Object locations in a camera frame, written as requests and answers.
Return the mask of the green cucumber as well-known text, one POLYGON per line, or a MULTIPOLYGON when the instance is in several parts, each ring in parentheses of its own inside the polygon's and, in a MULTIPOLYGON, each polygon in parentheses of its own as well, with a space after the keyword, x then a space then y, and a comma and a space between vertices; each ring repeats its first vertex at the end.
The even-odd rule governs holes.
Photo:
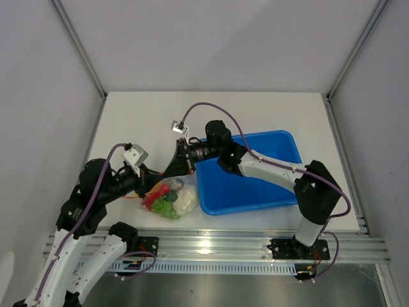
POLYGON ((177 192, 174 190, 170 190, 164 197, 164 199, 168 202, 174 203, 178 199, 177 192))

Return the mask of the red chili pepper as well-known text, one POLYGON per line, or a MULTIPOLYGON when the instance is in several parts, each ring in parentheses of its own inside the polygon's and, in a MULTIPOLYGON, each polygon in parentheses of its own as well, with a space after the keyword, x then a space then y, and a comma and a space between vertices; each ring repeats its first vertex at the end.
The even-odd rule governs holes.
POLYGON ((153 202, 158 198, 166 195, 170 191, 170 187, 168 184, 162 184, 159 188, 150 192, 144 199, 145 202, 153 202))

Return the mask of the red tomato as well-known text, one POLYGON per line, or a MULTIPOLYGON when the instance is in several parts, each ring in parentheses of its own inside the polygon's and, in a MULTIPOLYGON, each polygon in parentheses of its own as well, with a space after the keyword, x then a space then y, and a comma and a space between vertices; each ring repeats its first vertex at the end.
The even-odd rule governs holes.
POLYGON ((142 205, 143 205, 147 210, 151 211, 151 210, 152 210, 152 203, 153 203, 154 201, 155 201, 155 200, 152 199, 152 198, 145 197, 145 198, 143 199, 143 201, 142 201, 142 205))

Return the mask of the grey fish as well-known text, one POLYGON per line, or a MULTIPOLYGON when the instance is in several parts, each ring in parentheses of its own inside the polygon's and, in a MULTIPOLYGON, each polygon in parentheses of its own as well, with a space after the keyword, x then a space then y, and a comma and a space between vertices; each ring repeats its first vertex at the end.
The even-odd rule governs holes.
POLYGON ((170 189, 174 191, 179 191, 180 189, 183 189, 185 185, 184 181, 180 178, 171 178, 167 184, 170 187, 170 189))

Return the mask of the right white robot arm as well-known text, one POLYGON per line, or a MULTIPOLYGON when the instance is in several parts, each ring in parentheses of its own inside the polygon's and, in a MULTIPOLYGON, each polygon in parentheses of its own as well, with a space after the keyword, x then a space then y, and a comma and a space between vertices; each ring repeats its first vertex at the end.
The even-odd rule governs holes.
POLYGON ((221 120, 208 122, 205 141, 196 143, 190 143, 189 128, 182 121, 174 121, 171 128, 182 134, 182 138, 176 142, 174 157, 164 177, 192 174, 196 164, 216 158, 225 173, 278 185, 295 195, 302 215, 292 238, 293 253, 306 258, 314 252, 314 243, 328 224, 342 193, 321 162, 312 161, 304 166, 265 156, 251 150, 247 142, 234 141, 231 131, 221 120))

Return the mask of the clear zip bag orange zipper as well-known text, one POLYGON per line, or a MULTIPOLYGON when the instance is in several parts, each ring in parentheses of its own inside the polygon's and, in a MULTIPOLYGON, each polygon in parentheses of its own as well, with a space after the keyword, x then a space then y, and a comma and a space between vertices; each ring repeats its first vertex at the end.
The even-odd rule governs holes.
POLYGON ((195 183, 189 176, 167 178, 157 183, 143 198, 137 193, 131 193, 123 199, 138 201, 145 211, 169 220, 177 220, 191 213, 199 205, 195 183))

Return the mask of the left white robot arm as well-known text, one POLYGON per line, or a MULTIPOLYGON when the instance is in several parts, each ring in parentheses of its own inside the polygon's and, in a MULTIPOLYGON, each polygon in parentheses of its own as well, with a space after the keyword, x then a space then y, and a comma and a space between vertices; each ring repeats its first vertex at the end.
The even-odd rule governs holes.
POLYGON ((144 249, 138 231, 124 222, 109 228, 101 246, 81 267, 83 250, 106 216, 106 206, 131 192, 144 196, 162 174, 141 165, 114 171, 107 159, 86 163, 69 199, 61 207, 51 251, 34 289, 15 306, 82 306, 90 290, 108 268, 123 256, 156 258, 144 249))

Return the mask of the green grape bunch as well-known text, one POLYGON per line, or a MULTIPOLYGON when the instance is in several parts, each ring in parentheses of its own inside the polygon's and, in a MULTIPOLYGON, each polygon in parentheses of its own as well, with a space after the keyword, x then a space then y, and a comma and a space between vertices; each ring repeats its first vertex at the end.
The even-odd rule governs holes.
POLYGON ((167 219, 179 219, 177 211, 173 208, 173 204, 163 198, 159 198, 152 203, 151 211, 167 219))

